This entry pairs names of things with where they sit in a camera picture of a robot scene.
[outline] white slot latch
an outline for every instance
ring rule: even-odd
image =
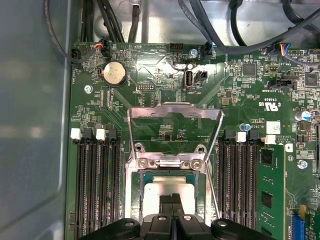
[[[265,137],[261,138],[261,141],[264,142],[264,144],[276,144],[276,135],[268,134]]]
[[[106,130],[104,129],[97,129],[96,130],[96,134],[95,134],[95,138],[97,140],[102,140],[104,141],[106,139]]]
[[[238,131],[235,135],[235,140],[237,143],[244,143],[247,141],[247,133],[245,131]]]
[[[74,140],[81,140],[82,134],[80,128],[71,128],[70,138]]]

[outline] black cable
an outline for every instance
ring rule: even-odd
[[[56,49],[66,58],[68,59],[70,62],[75,63],[75,64],[81,64],[83,62],[85,62],[86,60],[88,60],[95,52],[96,49],[93,48],[91,49],[86,55],[84,55],[83,58],[81,59],[76,59],[71,57],[70,55],[68,55],[64,49],[61,47],[57,36],[55,34],[54,28],[52,26],[51,23],[51,18],[50,18],[50,0],[44,0],[44,5],[43,5],[43,12],[44,12],[44,18],[45,18],[45,22],[46,22],[46,26],[48,28],[50,37],[56,47]]]
[[[118,39],[118,41],[116,41],[116,42],[124,43],[125,42],[124,36],[122,35],[118,19],[117,19],[116,15],[115,15],[115,12],[114,12],[113,8],[110,5],[109,0],[102,0],[102,2],[104,4],[104,6],[105,6],[106,14],[108,15],[108,17],[110,18],[110,20],[112,22],[115,35],[116,35],[116,37]]]
[[[87,1],[82,1],[82,16],[81,16],[81,31],[80,31],[80,41],[86,41],[86,32],[87,32]]]
[[[138,25],[139,25],[140,8],[138,5],[132,7],[132,23],[128,37],[128,43],[134,43],[136,41]]]
[[[212,39],[209,37],[208,33],[204,29],[204,27],[198,22],[198,20],[194,17],[192,12],[189,10],[187,5],[185,4],[184,0],[178,0],[178,4],[183,11],[184,15],[189,19],[189,21],[202,33],[202,35],[205,37],[205,39],[212,43]]]
[[[231,23],[231,30],[234,36],[234,39],[239,44],[239,46],[247,46],[245,41],[242,39],[237,25],[237,12],[238,8],[242,5],[243,0],[231,0],[229,3],[229,8],[231,9],[230,13],[230,23]]]
[[[86,41],[93,42],[94,41],[94,1],[86,0]]]
[[[116,37],[116,33],[114,31],[114,27],[112,26],[112,23],[111,23],[111,20],[109,19],[109,16],[107,14],[107,11],[105,9],[105,5],[104,3],[102,2],[102,0],[96,0],[96,2],[98,3],[98,7],[101,11],[101,15],[102,15],[102,18],[104,20],[104,24],[106,26],[106,29],[108,30],[108,33],[109,33],[109,36],[110,36],[110,39],[112,42],[117,42],[117,37]]]
[[[220,40],[218,34],[212,27],[210,20],[207,16],[207,13],[201,4],[200,0],[190,0],[192,9],[194,11],[195,16],[197,17],[200,24],[204,27],[206,32],[209,34],[210,38],[213,40],[217,48],[219,48],[223,53],[230,54],[230,55],[241,55],[241,54],[248,54],[253,51],[266,48],[268,46],[271,46],[272,44],[279,43],[290,36],[294,35],[301,29],[303,29],[304,26],[310,24],[313,20],[318,18],[320,16],[320,8],[316,10],[314,13],[312,13],[310,16],[308,16],[305,20],[303,20],[298,25],[290,28],[288,31],[275,36],[269,40],[263,41],[258,44],[254,44],[251,46],[239,46],[239,47],[226,47],[223,42]]]
[[[291,6],[291,0],[282,0],[282,9],[283,9],[285,16],[293,24],[297,25],[304,20],[301,16],[299,16],[298,13],[296,13],[296,11]],[[320,38],[320,29],[317,28],[313,24],[306,25],[304,27],[304,29],[314,35],[314,38],[316,39],[317,44],[320,46],[320,39],[319,39]]]

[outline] internal usb port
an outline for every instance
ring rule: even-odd
[[[184,72],[184,85],[186,87],[192,87],[194,85],[193,73],[191,70]]]

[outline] mounting screw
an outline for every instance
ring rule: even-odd
[[[127,222],[127,223],[125,224],[126,227],[132,227],[133,225],[134,225],[133,222]]]
[[[191,59],[197,58],[197,57],[198,57],[198,50],[197,50],[197,49],[191,49],[191,50],[189,51],[189,57],[190,57]]]
[[[138,167],[140,169],[146,169],[148,167],[148,159],[146,158],[140,158],[138,160]]]
[[[299,160],[298,161],[298,168],[306,169],[307,167],[308,167],[308,163],[305,160]]]
[[[192,219],[192,217],[189,215],[185,215],[185,216],[183,216],[183,219],[186,221],[190,221]]]
[[[226,227],[227,226],[227,223],[225,221],[218,221],[217,224],[220,226],[220,227]]]
[[[85,92],[86,94],[92,93],[93,90],[94,90],[94,88],[93,88],[91,85],[85,85],[85,86],[84,86],[84,92]]]
[[[191,168],[194,169],[194,170],[199,170],[201,169],[202,167],[202,164],[199,160],[193,160],[192,163],[191,163]]]

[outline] motherboard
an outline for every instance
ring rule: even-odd
[[[318,53],[288,51],[315,62]],[[278,240],[320,239],[319,85],[318,66],[268,48],[97,50],[72,70],[65,239],[141,223],[174,193],[207,225],[222,217]]]

